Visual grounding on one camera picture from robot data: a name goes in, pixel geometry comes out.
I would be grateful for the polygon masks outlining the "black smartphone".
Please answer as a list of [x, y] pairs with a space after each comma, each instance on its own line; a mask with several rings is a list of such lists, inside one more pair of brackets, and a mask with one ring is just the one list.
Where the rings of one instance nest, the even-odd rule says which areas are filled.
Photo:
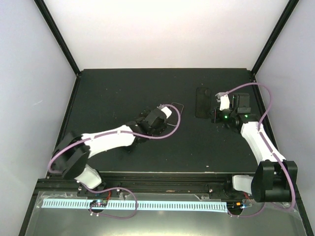
[[211, 90], [207, 87], [198, 87], [195, 97], [195, 116], [208, 119], [211, 112]]

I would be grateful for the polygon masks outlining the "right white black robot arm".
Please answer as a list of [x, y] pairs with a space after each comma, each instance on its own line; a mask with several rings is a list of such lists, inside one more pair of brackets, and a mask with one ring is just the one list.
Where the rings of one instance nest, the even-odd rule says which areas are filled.
[[272, 144], [264, 127], [250, 107], [247, 93], [216, 95], [219, 107], [213, 110], [213, 122], [224, 123], [240, 133], [254, 154], [257, 169], [253, 176], [234, 175], [224, 185], [224, 193], [236, 198], [241, 192], [250, 194], [256, 202], [290, 202], [295, 199], [294, 185], [297, 179], [297, 165], [286, 158]]

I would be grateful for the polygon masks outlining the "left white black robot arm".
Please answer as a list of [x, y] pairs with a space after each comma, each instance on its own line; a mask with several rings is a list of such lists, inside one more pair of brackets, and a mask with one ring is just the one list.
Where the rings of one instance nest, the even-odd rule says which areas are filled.
[[70, 132], [55, 148], [48, 171], [61, 174], [64, 179], [74, 179], [88, 187], [94, 196], [101, 196], [106, 185], [99, 172], [87, 164], [88, 159], [115, 148], [132, 151], [140, 143], [160, 139], [171, 115], [171, 109], [161, 105], [145, 110], [138, 119], [116, 129], [81, 135]]

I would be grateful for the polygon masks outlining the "silver edged smartphone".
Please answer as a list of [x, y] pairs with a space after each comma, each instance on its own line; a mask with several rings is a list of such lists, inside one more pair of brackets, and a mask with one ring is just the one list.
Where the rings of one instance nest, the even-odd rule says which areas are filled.
[[[180, 115], [182, 114], [183, 109], [184, 109], [183, 104], [172, 102], [171, 105], [174, 106], [179, 111]], [[169, 107], [169, 109], [172, 113], [171, 113], [171, 116], [167, 120], [167, 124], [175, 127], [178, 123], [178, 114], [174, 108]]]

